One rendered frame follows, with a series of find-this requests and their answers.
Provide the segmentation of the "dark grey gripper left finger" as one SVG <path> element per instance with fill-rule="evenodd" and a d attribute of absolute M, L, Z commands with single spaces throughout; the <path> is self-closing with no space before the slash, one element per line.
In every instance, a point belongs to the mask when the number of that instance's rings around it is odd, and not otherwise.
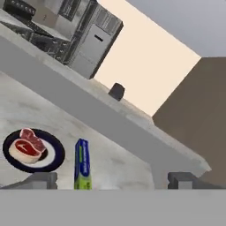
<path fill-rule="evenodd" d="M 56 189 L 57 173 L 56 172 L 36 172 L 25 180 L 3 186 L 4 190 L 9 189 Z"/>

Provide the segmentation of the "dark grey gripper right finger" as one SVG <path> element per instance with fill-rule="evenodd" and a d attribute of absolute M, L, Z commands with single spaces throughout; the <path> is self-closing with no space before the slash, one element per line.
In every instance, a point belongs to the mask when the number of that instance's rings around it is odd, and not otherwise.
<path fill-rule="evenodd" d="M 213 185 L 208 182 L 200 180 L 195 177 L 191 172 L 169 172 L 168 173 L 168 188 L 169 189 L 222 189 L 225 187 Z"/>

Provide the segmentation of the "dark blue rimmed plate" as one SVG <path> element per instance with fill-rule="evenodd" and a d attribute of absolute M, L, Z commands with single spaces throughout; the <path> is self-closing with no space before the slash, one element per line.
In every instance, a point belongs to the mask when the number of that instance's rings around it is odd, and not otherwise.
<path fill-rule="evenodd" d="M 47 148 L 41 155 L 38 162 L 34 164 L 27 164 L 14 159 L 10 153 L 9 148 L 15 139 L 19 138 L 20 130 L 10 133 L 3 142 L 2 151 L 7 162 L 18 170 L 26 173 L 35 172 L 51 172 L 58 169 L 64 162 L 65 150 L 60 140 L 49 132 L 40 129 L 34 129 L 34 134 L 41 139 Z"/>

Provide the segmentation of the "blue green aluminum foil box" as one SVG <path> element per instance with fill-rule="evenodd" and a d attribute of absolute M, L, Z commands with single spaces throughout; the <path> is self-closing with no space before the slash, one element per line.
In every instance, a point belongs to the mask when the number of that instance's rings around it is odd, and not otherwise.
<path fill-rule="evenodd" d="M 85 139 L 79 139 L 75 145 L 74 189 L 92 189 L 90 155 L 88 141 Z"/>

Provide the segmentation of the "large raw red steak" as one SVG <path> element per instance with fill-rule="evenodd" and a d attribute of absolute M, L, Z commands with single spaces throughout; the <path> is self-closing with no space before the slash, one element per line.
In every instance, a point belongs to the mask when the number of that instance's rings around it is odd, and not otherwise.
<path fill-rule="evenodd" d="M 36 146 L 29 140 L 15 139 L 9 147 L 9 154 L 19 162 L 33 164 L 39 161 L 45 150 L 43 143 Z"/>

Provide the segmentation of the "small raw red steak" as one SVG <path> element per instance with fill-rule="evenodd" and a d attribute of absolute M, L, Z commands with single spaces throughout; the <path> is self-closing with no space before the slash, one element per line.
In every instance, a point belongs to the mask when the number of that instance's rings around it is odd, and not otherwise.
<path fill-rule="evenodd" d="M 20 131 L 19 136 L 22 139 L 30 141 L 34 146 L 41 148 L 43 146 L 42 141 L 35 135 L 34 131 L 30 128 L 23 128 Z"/>

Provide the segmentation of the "grey fridge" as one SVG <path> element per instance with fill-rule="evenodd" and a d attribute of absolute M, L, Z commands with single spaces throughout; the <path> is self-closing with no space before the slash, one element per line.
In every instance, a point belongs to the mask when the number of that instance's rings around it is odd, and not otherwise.
<path fill-rule="evenodd" d="M 79 43 L 72 53 L 69 67 L 86 79 L 92 79 L 121 32 L 121 19 L 97 4 Z"/>

